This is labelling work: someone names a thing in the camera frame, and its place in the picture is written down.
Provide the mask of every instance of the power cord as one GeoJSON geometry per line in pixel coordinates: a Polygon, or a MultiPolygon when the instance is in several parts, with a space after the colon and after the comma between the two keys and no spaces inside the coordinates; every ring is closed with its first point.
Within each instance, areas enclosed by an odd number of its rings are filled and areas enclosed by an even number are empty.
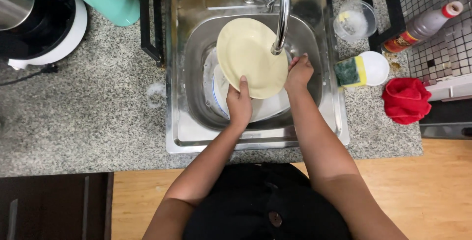
{"type": "Polygon", "coordinates": [[[0,86],[14,84],[14,83],[17,83],[17,82],[20,82],[20,81],[23,81],[23,80],[27,80],[27,79],[29,79],[31,77],[34,77],[36,75],[39,75],[39,74],[52,73],[52,72],[53,73],[58,73],[59,72],[59,67],[55,63],[49,63],[49,64],[46,65],[46,67],[42,68],[40,71],[35,72],[33,74],[30,74],[28,76],[22,77],[18,80],[12,80],[12,81],[9,81],[9,82],[6,82],[6,83],[0,83],[0,86]]]}

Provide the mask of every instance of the bottle cap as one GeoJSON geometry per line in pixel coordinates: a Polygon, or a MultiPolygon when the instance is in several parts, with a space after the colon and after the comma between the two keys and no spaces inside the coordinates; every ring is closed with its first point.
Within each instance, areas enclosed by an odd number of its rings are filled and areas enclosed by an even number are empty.
{"type": "Polygon", "coordinates": [[[452,18],[459,15],[463,9],[464,6],[462,3],[455,1],[444,5],[441,9],[441,12],[446,18],[452,18]]]}

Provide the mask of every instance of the red cloth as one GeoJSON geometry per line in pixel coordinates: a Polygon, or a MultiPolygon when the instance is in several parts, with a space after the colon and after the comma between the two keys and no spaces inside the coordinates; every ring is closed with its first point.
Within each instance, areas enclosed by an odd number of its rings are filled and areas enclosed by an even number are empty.
{"type": "Polygon", "coordinates": [[[385,114],[393,121],[408,125],[422,119],[431,110],[431,93],[416,78],[394,78],[382,94],[385,114]]]}

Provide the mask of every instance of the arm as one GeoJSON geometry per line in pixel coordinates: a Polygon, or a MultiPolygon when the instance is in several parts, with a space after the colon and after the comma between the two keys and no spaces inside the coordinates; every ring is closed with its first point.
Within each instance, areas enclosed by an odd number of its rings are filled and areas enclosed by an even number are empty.
{"type": "Polygon", "coordinates": [[[176,178],[152,218],[143,240],[182,238],[185,225],[196,207],[210,192],[252,116],[251,98],[245,76],[239,93],[229,86],[226,102],[229,125],[176,178]]]}
{"type": "Polygon", "coordinates": [[[381,210],[311,98],[306,88],[313,74],[308,56],[294,58],[289,70],[285,89],[311,187],[336,207],[355,239],[407,239],[381,210]]]}

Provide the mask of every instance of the countertop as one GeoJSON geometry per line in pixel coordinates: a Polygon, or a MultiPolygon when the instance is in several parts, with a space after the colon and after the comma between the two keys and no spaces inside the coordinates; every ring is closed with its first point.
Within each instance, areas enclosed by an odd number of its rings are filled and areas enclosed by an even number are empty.
{"type": "MultiPolygon", "coordinates": [[[[348,0],[333,0],[334,13],[348,0]]],[[[380,29],[384,0],[374,0],[380,29]]],[[[57,74],[0,87],[0,177],[183,168],[197,154],[170,155],[165,147],[165,70],[140,49],[139,22],[116,27],[88,8],[89,30],[58,62],[57,74]]],[[[369,50],[367,39],[338,38],[339,58],[369,50]]],[[[405,54],[393,58],[390,78],[409,76],[405,54]]],[[[0,64],[0,81],[38,71],[0,64]]],[[[422,155],[418,123],[399,125],[383,110],[383,86],[345,91],[354,159],[422,155]]],[[[236,151],[231,163],[301,162],[298,148],[236,151]]]]}

